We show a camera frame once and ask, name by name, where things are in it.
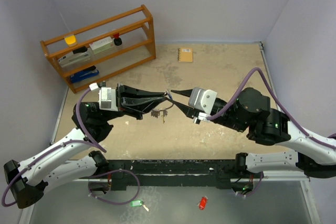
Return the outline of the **blue tagged key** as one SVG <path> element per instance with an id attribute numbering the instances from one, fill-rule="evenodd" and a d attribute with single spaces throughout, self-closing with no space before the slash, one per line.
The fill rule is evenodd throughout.
<path id="1" fill-rule="evenodd" d="M 170 99 L 172 100 L 172 95 L 170 94 L 170 92 L 168 90 L 165 91 L 165 95 Z"/>

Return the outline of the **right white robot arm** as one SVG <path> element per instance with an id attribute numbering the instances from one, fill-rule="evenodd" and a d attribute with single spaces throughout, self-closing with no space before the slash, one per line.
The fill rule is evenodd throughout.
<path id="1" fill-rule="evenodd" d="M 176 106 L 194 123 L 213 122 L 237 132 L 260 145 L 279 145 L 286 151 L 273 154 L 238 153 L 234 173 L 238 177 L 266 170 L 297 170 L 308 177 L 335 177 L 335 137 L 322 137 L 295 126 L 287 114 L 270 106 L 270 97 L 254 88 L 245 88 L 229 102 L 213 90 L 176 90 L 189 98 Z"/>

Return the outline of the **silver metal keyring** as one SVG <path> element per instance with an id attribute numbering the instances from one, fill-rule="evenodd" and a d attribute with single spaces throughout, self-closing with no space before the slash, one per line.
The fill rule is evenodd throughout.
<path id="1" fill-rule="evenodd" d="M 170 105 L 168 107 L 154 108 L 154 109 L 151 110 L 150 115 L 154 118 L 158 118 L 159 116 L 166 117 L 167 116 L 167 111 L 174 106 L 171 99 L 167 98 L 167 101 L 169 101 L 169 103 L 170 103 Z"/>

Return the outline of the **yellow tagged key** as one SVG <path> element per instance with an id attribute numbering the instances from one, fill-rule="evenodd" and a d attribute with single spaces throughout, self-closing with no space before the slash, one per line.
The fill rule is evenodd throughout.
<path id="1" fill-rule="evenodd" d="M 164 123 L 165 123 L 165 118 L 166 118 L 166 116 L 165 116 L 165 115 L 162 115 L 161 117 L 162 117 L 162 121 L 163 121 L 163 124 L 164 124 Z"/>

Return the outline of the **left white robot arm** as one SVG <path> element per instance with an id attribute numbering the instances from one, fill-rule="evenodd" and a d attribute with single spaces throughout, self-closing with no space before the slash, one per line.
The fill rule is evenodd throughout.
<path id="1" fill-rule="evenodd" d="M 62 184 L 94 175 L 104 177 L 108 161 L 101 145 L 113 126 L 109 121 L 131 116 L 141 120 L 159 104 L 170 100 L 168 91 L 150 92 L 122 84 L 115 89 L 93 83 L 74 106 L 75 127 L 61 140 L 24 161 L 10 160 L 4 165 L 7 187 L 2 205 L 27 208 Z M 14 202 L 6 202 L 12 193 Z"/>

